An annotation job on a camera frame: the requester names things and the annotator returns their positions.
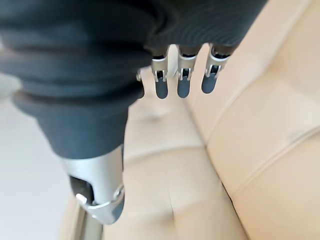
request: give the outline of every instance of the sofa seat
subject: sofa seat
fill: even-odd
[[[157,98],[149,68],[145,97],[130,109],[122,216],[105,240],[247,240],[192,119],[177,96]]]

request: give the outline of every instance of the white floor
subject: white floor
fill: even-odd
[[[67,176],[36,121],[9,100],[0,75],[0,239],[57,240],[71,195]]]

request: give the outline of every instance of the black fingertip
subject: black fingertip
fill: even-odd
[[[162,81],[162,79],[160,79],[158,82],[155,82],[155,92],[158,98],[165,99],[168,96],[167,81]]]
[[[204,92],[205,94],[210,94],[215,89],[216,82],[217,82],[216,75],[211,74],[210,77],[207,77],[206,75],[204,75],[202,84],[201,84],[202,92]]]
[[[190,81],[187,76],[184,76],[182,80],[178,80],[177,92],[180,98],[184,99],[190,92]]]

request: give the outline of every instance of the robotic arm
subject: robotic arm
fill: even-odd
[[[0,71],[17,76],[14,103],[34,116],[82,207],[113,224],[125,202],[128,107],[144,95],[151,64],[156,94],[168,95],[168,46],[178,45],[178,87],[188,96],[197,54],[210,43],[202,91],[267,0],[23,0],[0,2]]]

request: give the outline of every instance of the leather upholstery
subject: leather upholstery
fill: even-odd
[[[319,12],[270,1],[216,91],[189,100],[252,240],[320,239]]]
[[[124,211],[104,239],[247,240],[175,80],[160,100],[149,68],[142,79],[126,128]]]

